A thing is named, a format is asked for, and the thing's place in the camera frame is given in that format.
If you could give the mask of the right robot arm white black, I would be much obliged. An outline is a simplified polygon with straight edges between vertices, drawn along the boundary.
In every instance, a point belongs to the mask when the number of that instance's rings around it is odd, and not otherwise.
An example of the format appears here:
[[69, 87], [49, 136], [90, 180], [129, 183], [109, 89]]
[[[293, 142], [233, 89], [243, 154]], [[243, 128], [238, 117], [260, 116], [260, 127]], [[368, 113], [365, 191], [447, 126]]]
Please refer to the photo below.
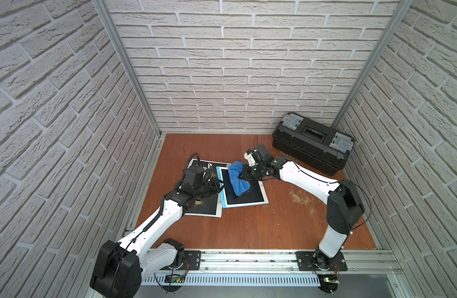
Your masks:
[[248, 150], [244, 158], [248, 163], [240, 174], [242, 180], [262, 181], [270, 176], [303, 189], [326, 205], [328, 226], [313, 259], [320, 269], [330, 268], [365, 213], [357, 185], [318, 175], [283, 156], [275, 158], [264, 145]]

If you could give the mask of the blue-edged drawing tablet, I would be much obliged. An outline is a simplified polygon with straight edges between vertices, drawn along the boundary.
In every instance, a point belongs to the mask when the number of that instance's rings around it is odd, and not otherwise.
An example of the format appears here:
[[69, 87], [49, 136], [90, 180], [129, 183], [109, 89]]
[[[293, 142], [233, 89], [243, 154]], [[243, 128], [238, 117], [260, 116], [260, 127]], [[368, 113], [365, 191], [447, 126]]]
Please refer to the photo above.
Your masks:
[[224, 209], [234, 207], [250, 207], [259, 206], [269, 203], [268, 196], [261, 181], [250, 183], [248, 191], [240, 196], [235, 194], [229, 179], [229, 172], [227, 167], [217, 167], [217, 177], [219, 181], [223, 182], [223, 190], [220, 193], [222, 200], [222, 207]]

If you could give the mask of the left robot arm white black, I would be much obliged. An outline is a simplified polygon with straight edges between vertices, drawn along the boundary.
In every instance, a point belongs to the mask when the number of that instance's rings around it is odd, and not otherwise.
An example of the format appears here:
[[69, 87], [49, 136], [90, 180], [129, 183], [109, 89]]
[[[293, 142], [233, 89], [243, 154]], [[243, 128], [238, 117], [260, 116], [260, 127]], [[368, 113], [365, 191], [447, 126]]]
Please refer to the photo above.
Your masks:
[[156, 241], [180, 220], [196, 201], [218, 195], [223, 183], [212, 176], [212, 164], [193, 161], [182, 179], [160, 200], [159, 208], [139, 227], [117, 242], [108, 240], [99, 249], [90, 287], [105, 298], [132, 298], [144, 279], [183, 261], [184, 246], [167, 239], [159, 247]]

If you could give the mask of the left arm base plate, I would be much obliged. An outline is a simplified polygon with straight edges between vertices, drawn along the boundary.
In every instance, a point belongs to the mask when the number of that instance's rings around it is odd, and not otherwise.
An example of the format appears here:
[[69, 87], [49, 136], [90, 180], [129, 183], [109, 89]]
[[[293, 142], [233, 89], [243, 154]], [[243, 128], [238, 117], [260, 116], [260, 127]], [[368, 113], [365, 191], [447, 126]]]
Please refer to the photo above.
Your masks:
[[174, 270], [198, 271], [201, 264], [201, 255], [202, 251], [200, 250], [178, 252], [170, 268]]

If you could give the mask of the blue microfiber cleaning mitt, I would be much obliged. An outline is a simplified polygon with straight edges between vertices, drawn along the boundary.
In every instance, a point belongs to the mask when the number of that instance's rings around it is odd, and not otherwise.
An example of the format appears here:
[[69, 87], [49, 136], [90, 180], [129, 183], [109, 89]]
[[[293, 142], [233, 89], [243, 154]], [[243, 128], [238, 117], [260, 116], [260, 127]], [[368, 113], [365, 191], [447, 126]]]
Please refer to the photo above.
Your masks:
[[235, 161], [228, 167], [229, 180], [236, 196], [241, 196], [250, 189], [250, 183], [240, 178], [245, 164]]

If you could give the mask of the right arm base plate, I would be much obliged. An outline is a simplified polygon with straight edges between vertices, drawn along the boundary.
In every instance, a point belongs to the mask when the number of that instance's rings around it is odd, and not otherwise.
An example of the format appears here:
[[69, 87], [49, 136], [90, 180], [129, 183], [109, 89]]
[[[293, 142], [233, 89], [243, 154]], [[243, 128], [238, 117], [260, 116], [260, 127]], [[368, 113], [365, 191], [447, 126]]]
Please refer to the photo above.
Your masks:
[[346, 260], [341, 251], [333, 258], [319, 250], [295, 252], [299, 271], [347, 271]]

